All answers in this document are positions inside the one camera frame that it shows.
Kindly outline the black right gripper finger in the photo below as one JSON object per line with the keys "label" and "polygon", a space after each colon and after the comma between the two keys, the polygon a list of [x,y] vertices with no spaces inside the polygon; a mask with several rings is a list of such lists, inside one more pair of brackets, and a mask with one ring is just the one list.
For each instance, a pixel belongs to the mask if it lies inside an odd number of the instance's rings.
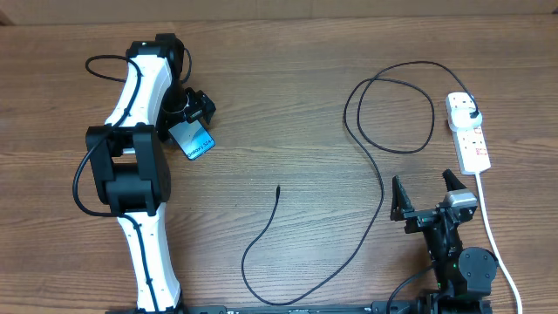
{"label": "black right gripper finger", "polygon": [[403,221],[414,211],[414,207],[397,175],[392,178],[391,187],[392,202],[390,219],[396,222]]}
{"label": "black right gripper finger", "polygon": [[448,192],[466,189],[466,185],[464,185],[450,169],[445,170],[442,173],[442,176],[445,180]]}

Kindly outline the blue Galaxy smartphone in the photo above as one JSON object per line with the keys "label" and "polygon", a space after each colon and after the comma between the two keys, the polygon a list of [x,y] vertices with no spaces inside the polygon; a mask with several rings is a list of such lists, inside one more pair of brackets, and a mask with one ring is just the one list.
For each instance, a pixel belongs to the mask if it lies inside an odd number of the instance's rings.
{"label": "blue Galaxy smartphone", "polygon": [[169,132],[189,160],[196,160],[215,145],[213,137],[198,120],[181,122]]}

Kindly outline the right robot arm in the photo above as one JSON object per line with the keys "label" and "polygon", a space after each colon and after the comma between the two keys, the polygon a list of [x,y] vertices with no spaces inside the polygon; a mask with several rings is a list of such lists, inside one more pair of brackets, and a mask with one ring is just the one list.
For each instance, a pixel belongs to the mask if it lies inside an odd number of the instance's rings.
{"label": "right robot arm", "polygon": [[[490,313],[486,300],[492,291],[499,260],[479,247],[465,248],[458,227],[473,219],[477,196],[451,170],[442,173],[444,200],[432,209],[417,211],[400,179],[392,178],[391,219],[405,222],[405,233],[421,233],[431,265],[401,283],[390,295],[388,313]],[[433,271],[438,288],[425,290],[412,301],[396,302],[395,296],[409,283]]]}

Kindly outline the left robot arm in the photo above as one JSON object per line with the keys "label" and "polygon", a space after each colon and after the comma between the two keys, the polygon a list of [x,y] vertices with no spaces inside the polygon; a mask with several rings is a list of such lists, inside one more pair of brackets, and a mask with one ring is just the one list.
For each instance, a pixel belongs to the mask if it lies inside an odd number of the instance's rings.
{"label": "left robot arm", "polygon": [[206,126],[216,106],[186,85],[192,58],[173,33],[132,42],[122,60],[128,72],[119,101],[103,125],[88,128],[72,194],[90,165],[99,200],[109,207],[105,216],[116,218],[126,236],[138,290],[133,312],[184,313],[167,242],[171,173],[163,145],[176,142],[189,160],[203,155],[214,146]]}

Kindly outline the white charger plug adapter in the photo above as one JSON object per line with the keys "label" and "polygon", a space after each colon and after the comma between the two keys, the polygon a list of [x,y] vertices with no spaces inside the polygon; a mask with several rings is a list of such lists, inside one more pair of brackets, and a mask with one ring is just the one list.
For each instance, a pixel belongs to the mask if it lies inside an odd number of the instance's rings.
{"label": "white charger plug adapter", "polygon": [[471,108],[451,107],[448,112],[448,125],[453,132],[473,129],[482,124],[483,117]]}

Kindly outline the white power strip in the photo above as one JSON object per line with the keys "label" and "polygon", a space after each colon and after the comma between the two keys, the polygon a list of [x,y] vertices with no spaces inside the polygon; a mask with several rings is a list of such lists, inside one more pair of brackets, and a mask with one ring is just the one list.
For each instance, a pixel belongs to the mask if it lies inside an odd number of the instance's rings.
{"label": "white power strip", "polygon": [[[471,108],[476,111],[473,99],[466,92],[452,92],[447,95],[447,119],[451,107]],[[481,125],[465,131],[452,131],[452,135],[459,162],[459,169],[462,174],[480,174],[491,167],[487,144]]]}

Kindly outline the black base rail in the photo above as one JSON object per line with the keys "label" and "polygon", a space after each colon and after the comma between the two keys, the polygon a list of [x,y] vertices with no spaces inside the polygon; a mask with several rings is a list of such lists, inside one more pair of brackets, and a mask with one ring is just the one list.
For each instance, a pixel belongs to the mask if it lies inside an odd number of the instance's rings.
{"label": "black base rail", "polygon": [[186,307],[181,304],[177,309],[168,308],[160,313],[183,313],[183,314],[488,314],[493,309],[488,301],[472,304],[441,302],[431,307],[419,301],[393,301],[387,308],[386,301],[376,301],[370,305],[327,305],[307,307],[244,307],[227,308],[219,306],[197,306]]}

